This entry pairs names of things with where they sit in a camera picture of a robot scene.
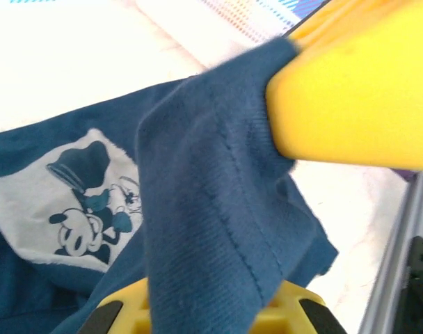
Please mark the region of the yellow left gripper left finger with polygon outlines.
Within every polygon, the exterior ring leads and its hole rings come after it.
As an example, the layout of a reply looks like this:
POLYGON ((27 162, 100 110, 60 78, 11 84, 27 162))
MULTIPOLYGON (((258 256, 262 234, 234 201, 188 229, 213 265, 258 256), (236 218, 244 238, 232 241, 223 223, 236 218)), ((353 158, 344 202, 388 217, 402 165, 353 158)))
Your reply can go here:
POLYGON ((147 278, 123 287, 101 300, 78 333, 151 333, 147 278))

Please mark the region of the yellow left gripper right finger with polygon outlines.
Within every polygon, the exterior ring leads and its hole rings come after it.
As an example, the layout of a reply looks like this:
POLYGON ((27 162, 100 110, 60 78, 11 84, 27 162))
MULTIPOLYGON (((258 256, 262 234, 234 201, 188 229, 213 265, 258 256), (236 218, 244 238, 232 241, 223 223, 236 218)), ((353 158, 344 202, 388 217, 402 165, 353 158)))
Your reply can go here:
POLYGON ((283 281, 263 309, 264 333, 345 333, 323 299, 294 283, 283 281))

